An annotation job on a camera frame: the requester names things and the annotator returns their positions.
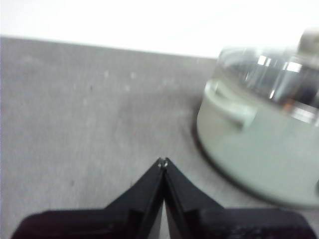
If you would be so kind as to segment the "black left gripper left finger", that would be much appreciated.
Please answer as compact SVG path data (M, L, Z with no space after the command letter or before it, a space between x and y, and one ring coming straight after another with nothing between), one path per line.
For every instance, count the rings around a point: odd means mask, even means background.
M157 236L163 204L164 160L108 206L45 211L25 217L14 239L147 239Z

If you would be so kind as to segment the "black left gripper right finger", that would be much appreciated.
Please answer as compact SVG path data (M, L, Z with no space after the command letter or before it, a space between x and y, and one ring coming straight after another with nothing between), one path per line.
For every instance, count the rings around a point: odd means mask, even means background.
M275 208L225 208L197 188L168 159L164 200L172 239L310 239L299 213Z

